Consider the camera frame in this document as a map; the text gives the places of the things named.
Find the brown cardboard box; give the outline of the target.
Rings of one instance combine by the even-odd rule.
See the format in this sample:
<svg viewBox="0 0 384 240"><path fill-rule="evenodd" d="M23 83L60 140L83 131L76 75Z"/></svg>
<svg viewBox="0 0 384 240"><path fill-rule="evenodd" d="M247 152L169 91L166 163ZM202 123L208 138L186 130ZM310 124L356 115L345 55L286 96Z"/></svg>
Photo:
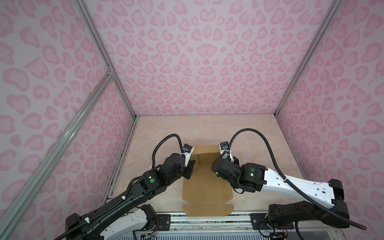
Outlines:
<svg viewBox="0 0 384 240"><path fill-rule="evenodd" d="M220 156L220 146L196 146L190 157L195 161L191 178L183 182L183 212L190 217L225 217L234 211L231 185L212 172Z"/></svg>

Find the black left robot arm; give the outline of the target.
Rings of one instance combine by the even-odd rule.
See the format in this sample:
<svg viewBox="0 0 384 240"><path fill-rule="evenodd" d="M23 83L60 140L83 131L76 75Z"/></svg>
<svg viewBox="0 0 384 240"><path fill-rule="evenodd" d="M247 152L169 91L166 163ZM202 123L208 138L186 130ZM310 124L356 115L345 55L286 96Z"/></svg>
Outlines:
<svg viewBox="0 0 384 240"><path fill-rule="evenodd" d="M163 193L181 177L190 179L195 161L188 154L171 154L162 165L135 177L127 189L105 205L66 219L59 240L113 240L136 230L157 228L157 214L146 202Z"/></svg>

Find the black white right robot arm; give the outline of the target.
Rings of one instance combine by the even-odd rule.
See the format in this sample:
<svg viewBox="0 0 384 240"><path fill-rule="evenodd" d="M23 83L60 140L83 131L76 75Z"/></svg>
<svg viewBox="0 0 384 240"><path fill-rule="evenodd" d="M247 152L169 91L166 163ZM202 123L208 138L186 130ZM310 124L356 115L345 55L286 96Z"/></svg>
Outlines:
<svg viewBox="0 0 384 240"><path fill-rule="evenodd" d="M281 177L278 172L262 165L242 166L229 159L216 159L211 170L241 192L271 192L298 199L288 205L269 205L267 221L286 225L293 222L317 220L325 225L346 229L351 226L348 206L341 181L311 182L295 177Z"/></svg>

